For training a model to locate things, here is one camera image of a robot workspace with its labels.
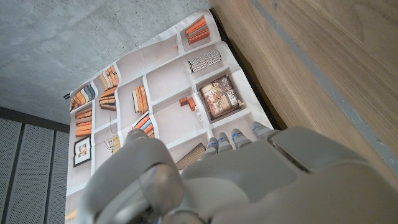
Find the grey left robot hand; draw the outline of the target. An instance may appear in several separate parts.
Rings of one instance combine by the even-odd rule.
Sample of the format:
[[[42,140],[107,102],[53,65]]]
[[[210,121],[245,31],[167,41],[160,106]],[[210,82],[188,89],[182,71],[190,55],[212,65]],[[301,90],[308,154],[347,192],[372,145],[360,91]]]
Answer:
[[[211,138],[178,170],[165,144],[133,129],[91,177],[78,223],[396,223],[397,186],[307,128],[253,122]]]

